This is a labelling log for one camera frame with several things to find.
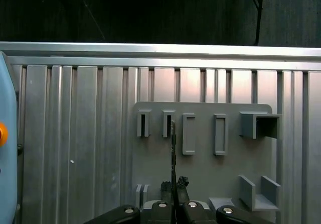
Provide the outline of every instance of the vertical metal rod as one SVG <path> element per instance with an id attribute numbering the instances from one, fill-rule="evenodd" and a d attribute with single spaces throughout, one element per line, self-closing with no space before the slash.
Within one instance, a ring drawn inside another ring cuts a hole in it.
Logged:
<path id="1" fill-rule="evenodd" d="M 257 13 L 257 24 L 256 24 L 256 36 L 254 45 L 257 46 L 260 38 L 260 28 L 261 28 L 261 18 L 262 18 L 262 10 L 263 10 L 263 0 L 259 0 L 259 7 Z"/>
<path id="2" fill-rule="evenodd" d="M 176 126 L 175 121 L 171 121 L 171 146 L 172 146 L 172 192 L 174 199 L 174 208 L 177 211 L 179 200 L 176 183 Z"/>

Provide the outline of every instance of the light blue panel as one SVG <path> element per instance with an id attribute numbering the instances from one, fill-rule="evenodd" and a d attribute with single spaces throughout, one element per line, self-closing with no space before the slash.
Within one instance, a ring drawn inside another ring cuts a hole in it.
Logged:
<path id="1" fill-rule="evenodd" d="M 0 53 L 0 122 L 8 129 L 0 147 L 0 223 L 11 224 L 17 206 L 17 100 L 5 59 Z"/>

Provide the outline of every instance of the corrugated metal panel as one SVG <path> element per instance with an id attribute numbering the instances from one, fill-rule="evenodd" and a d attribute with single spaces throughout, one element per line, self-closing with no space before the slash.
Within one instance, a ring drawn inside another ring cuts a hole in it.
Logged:
<path id="1" fill-rule="evenodd" d="M 314 70 L 321 60 L 316 54 L 314 62 L 277 65 L 269 57 L 261 56 L 265 65 L 248 56 L 82 58 L 90 66 L 68 66 L 75 57 L 9 57 L 24 63 L 15 66 L 25 144 L 22 223 L 81 223 L 131 202 L 128 116 L 147 100 L 266 103 L 283 114 L 283 141 L 272 143 L 272 178 L 282 185 L 277 220 L 319 223 L 321 73 Z"/>

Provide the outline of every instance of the screw head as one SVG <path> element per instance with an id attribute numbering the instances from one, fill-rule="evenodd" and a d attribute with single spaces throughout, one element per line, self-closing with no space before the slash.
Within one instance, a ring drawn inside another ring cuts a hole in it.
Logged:
<path id="1" fill-rule="evenodd" d="M 224 208 L 223 209 L 223 212 L 225 212 L 226 214 L 232 214 L 233 213 L 233 210 L 231 208 Z"/>
<path id="2" fill-rule="evenodd" d="M 130 214 L 130 213 L 133 213 L 134 210 L 133 210 L 132 208 L 127 208 L 127 209 L 125 210 L 125 212 L 128 213 L 128 214 Z"/>
<path id="3" fill-rule="evenodd" d="M 190 202 L 189 203 L 189 207 L 191 207 L 191 208 L 194 208 L 194 207 L 196 207 L 197 206 L 197 204 L 195 203 L 195 202 Z"/>

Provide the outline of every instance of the dark curtain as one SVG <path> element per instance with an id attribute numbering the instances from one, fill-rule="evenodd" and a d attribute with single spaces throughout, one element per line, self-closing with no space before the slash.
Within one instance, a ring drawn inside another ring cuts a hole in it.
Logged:
<path id="1" fill-rule="evenodd" d="M 321 0 L 263 0 L 259 45 L 321 47 Z M 253 45 L 252 0 L 0 0 L 0 41 Z"/>

